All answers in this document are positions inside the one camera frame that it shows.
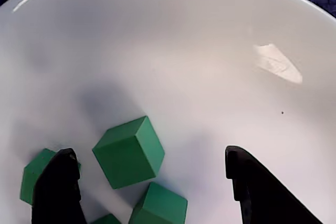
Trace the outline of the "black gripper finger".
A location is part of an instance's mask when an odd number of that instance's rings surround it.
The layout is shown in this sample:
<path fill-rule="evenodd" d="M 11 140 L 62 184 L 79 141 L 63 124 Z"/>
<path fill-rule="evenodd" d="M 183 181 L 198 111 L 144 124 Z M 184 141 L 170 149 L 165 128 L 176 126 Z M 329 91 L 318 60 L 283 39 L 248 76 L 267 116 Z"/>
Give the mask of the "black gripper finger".
<path fill-rule="evenodd" d="M 38 177 L 33 192 L 32 223 L 86 223 L 80 204 L 80 172 L 72 148 L 59 150 Z"/>
<path fill-rule="evenodd" d="M 258 159 L 239 146 L 225 149 L 226 177 L 233 182 L 243 223 L 320 223 Z"/>

